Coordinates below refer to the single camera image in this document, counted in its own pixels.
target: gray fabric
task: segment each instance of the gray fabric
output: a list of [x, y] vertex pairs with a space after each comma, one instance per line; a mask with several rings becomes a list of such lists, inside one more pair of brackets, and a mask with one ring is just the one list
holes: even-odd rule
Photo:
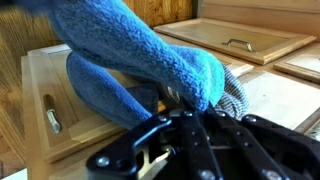
[[[248, 98], [242, 85], [230, 69], [225, 65], [223, 65], [223, 69], [225, 71], [225, 89], [215, 109], [226, 111], [231, 117], [240, 118], [247, 113], [249, 108]], [[171, 103], [172, 106], [181, 106], [182, 98], [172, 88], [164, 84], [158, 84], [158, 89], [165, 102]]]

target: blue fleece fabric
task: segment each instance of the blue fleece fabric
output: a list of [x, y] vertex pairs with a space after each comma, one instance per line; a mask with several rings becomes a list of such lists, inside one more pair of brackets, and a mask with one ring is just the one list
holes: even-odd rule
[[[220, 100], [225, 79], [222, 64], [206, 51], [194, 49], [188, 54], [188, 48], [166, 44], [121, 0], [64, 0], [56, 7], [48, 18], [58, 36], [82, 60], [161, 82], [199, 111]], [[74, 83], [78, 93], [81, 87]], [[94, 105], [91, 96], [82, 98]]]
[[158, 92], [153, 84], [125, 89], [105, 68], [73, 52], [69, 54], [66, 66], [76, 94], [122, 127], [132, 129], [158, 113]]

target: wooden panel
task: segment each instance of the wooden panel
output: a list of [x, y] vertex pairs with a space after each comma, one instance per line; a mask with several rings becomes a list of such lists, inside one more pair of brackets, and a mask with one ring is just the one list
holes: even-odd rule
[[269, 73], [252, 72], [239, 78], [248, 98], [248, 113], [296, 129], [320, 107], [320, 90]]
[[192, 0], [124, 0], [150, 27], [192, 17]]
[[191, 43], [188, 43], [186, 41], [182, 41], [180, 39], [176, 39], [170, 36], [166, 36], [164, 34], [158, 33], [158, 36], [161, 37], [165, 42], [170, 43], [170, 44], [176, 44], [176, 45], [181, 45], [181, 46], [188, 46], [188, 47], [194, 47], [194, 48], [201, 48], [204, 49], [211, 54], [213, 54], [216, 58], [219, 59], [223, 64], [225, 64], [233, 73], [234, 76], [240, 77], [248, 72], [250, 72], [253, 69], [252, 65], [240, 62], [237, 58], [225, 55], [223, 53], [213, 51], [210, 49], [206, 49]]
[[279, 71], [320, 84], [320, 44], [294, 53], [273, 67]]
[[[56, 161], [123, 131], [119, 125], [88, 108], [78, 98], [68, 81], [65, 70], [65, 62], [70, 50], [53, 49], [56, 52], [49, 55], [43, 53], [42, 56], [29, 56], [34, 97], [24, 97], [24, 99], [34, 98], [34, 108], [40, 127], [42, 155], [48, 162]], [[55, 111], [62, 126], [59, 134], [52, 133], [46, 117], [42, 101], [45, 94], [51, 95], [55, 100]]]
[[201, 17], [320, 37], [318, 13], [206, 4]]
[[320, 11], [320, 2], [315, 0], [204, 0], [203, 4], [244, 6], [252, 8], [277, 9], [306, 13], [319, 13]]
[[[154, 29], [157, 32], [241, 57], [260, 65], [274, 61], [316, 39], [309, 35], [205, 18], [157, 26]], [[240, 46], [236, 43], [225, 45], [231, 39], [250, 43], [256, 52], [250, 52], [249, 47], [243, 44]]]
[[[23, 68], [23, 81], [30, 81], [31, 71], [29, 66], [28, 57], [22, 58]], [[23, 95], [33, 97], [32, 84], [23, 84]], [[25, 132], [26, 132], [26, 147], [27, 147], [27, 164], [28, 164], [28, 179], [29, 180], [44, 180], [56, 178], [63, 179], [65, 177], [77, 177], [77, 179], [86, 179], [86, 171], [83, 166], [86, 159], [91, 156], [94, 152], [100, 150], [102, 147], [108, 145], [114, 141], [121, 134], [117, 134], [108, 139], [102, 140], [96, 143], [94, 146], [90, 146], [86, 149], [80, 150], [79, 152], [73, 153], [72, 155], [56, 161], [54, 163], [46, 163], [43, 158], [39, 155], [42, 154], [41, 149], [41, 136], [39, 134], [40, 129], [37, 123], [37, 114], [34, 108], [34, 98], [28, 98], [24, 103], [24, 120], [25, 120]]]

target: metal screw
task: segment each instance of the metal screw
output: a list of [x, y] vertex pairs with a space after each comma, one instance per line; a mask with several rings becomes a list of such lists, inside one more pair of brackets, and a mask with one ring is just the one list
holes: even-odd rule
[[236, 134], [237, 134], [237, 136], [242, 136], [243, 135], [243, 133], [240, 132], [240, 131], [236, 132]]
[[200, 170], [198, 171], [199, 176], [202, 180], [215, 180], [216, 177], [210, 170]]
[[252, 116], [246, 116], [246, 119], [251, 122], [257, 122], [257, 119]]
[[165, 116], [158, 117], [161, 122], [166, 122], [168, 119]]
[[198, 146], [200, 146], [200, 142], [194, 142], [193, 145], [198, 147]]
[[218, 116], [221, 116], [221, 117], [225, 117], [226, 116], [226, 113], [221, 112], [221, 111], [217, 111], [217, 114], [218, 114]]
[[103, 156], [103, 157], [98, 157], [96, 160], [97, 166], [98, 167], [106, 167], [110, 164], [109, 158]]
[[193, 115], [190, 111], [183, 111], [183, 114], [188, 117], [191, 117]]
[[248, 142], [245, 142], [243, 145], [244, 145], [245, 147], [251, 147], [251, 144], [248, 143]]
[[268, 180], [282, 180], [281, 176], [275, 171], [266, 171]]

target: cabinet door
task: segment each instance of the cabinet door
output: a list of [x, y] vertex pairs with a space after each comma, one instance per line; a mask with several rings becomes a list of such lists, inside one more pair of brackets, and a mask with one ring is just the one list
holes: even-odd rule
[[[29, 66], [30, 71], [30, 78], [25, 77], [23, 83], [32, 84], [32, 89], [24, 89], [31, 94], [25, 96], [24, 101], [34, 102], [34, 104], [25, 104], [25, 106], [34, 106], [42, 156], [47, 162], [56, 161], [125, 131], [115, 122], [86, 106], [75, 94], [65, 68], [66, 58], [70, 52], [71, 50], [66, 45], [35, 50], [29, 52], [28, 63], [23, 63]], [[126, 74], [107, 69], [106, 71], [109, 71], [124, 87], [139, 84]], [[62, 126], [62, 131], [58, 134], [52, 132], [52, 126], [46, 114], [44, 96], [47, 94], [54, 101], [57, 119]]]
[[260, 65], [274, 61], [316, 39], [309, 35], [206, 18], [161, 25], [154, 30]]
[[239, 78], [249, 98], [249, 114], [297, 129], [320, 107], [320, 89], [269, 72]]
[[206, 49], [204, 47], [200, 47], [200, 46], [197, 46], [195, 44], [189, 43], [187, 41], [182, 41], [180, 39], [177, 39], [177, 38], [174, 38], [174, 37], [171, 37], [171, 36], [167, 36], [167, 35], [164, 35], [164, 34], [158, 33], [158, 36], [161, 37], [165, 42], [170, 43], [170, 44], [188, 46], [188, 47], [193, 47], [193, 48], [200, 48], [200, 49], [203, 49], [205, 51], [208, 51], [209, 53], [214, 55], [219, 61], [221, 61], [224, 65], [226, 65], [231, 70], [233, 75], [236, 76], [236, 77], [240, 77], [243, 74], [246, 74], [246, 73], [250, 72], [253, 69], [252, 65], [243, 63], [243, 62], [239, 61], [235, 57], [228, 56], [226, 54], [223, 54], [223, 53], [220, 53], [220, 52], [217, 52], [217, 51], [213, 51], [213, 50], [210, 50], [210, 49]]
[[274, 69], [320, 84], [320, 44], [285, 58]]

